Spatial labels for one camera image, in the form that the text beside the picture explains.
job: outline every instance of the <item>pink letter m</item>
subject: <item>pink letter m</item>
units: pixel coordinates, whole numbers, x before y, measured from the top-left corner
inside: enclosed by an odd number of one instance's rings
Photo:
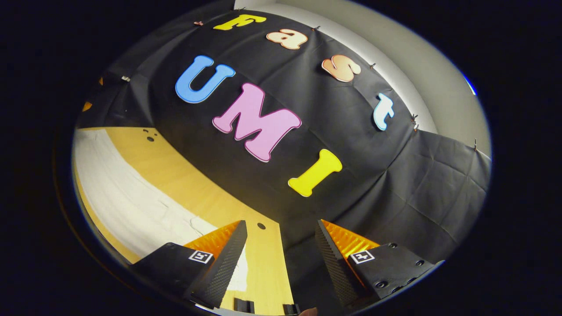
[[[291,129],[301,126],[301,119],[287,109],[260,116],[264,97],[264,91],[258,86],[244,83],[242,94],[222,116],[215,117],[212,123],[218,130],[228,134],[232,132],[232,122],[239,116],[234,139],[239,141],[259,132],[254,139],[247,141],[244,146],[252,156],[263,162],[268,162],[271,159],[273,148]]]

